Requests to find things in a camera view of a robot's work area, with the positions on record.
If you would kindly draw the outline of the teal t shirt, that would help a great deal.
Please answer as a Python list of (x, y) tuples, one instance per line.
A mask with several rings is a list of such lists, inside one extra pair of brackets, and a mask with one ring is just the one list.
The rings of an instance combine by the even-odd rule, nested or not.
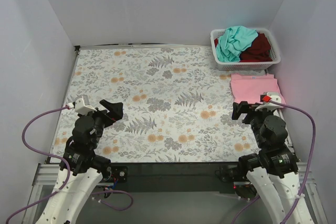
[(219, 62), (240, 62), (240, 54), (250, 48), (258, 37), (255, 29), (244, 26), (234, 26), (225, 29), (218, 37), (216, 54)]

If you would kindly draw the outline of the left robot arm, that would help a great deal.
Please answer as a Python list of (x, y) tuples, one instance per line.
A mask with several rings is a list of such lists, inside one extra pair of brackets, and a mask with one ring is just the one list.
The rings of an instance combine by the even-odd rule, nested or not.
[(103, 110), (79, 96), (68, 108), (78, 118), (59, 165), (57, 180), (37, 223), (75, 223), (84, 204), (99, 182), (111, 178), (111, 161), (95, 153), (105, 128), (123, 118), (123, 103), (99, 102)]

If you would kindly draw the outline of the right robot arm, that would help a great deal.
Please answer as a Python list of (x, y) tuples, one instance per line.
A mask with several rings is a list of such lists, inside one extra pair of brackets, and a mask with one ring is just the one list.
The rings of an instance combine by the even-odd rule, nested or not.
[(268, 95), (262, 96), (261, 103), (233, 104), (232, 119), (245, 114), (243, 123), (250, 125), (260, 149), (238, 159), (237, 173), (252, 183), (273, 223), (313, 223), (303, 195), (308, 173), (299, 178), (297, 159), (285, 143), (286, 123), (274, 115), (283, 107), (286, 105)]

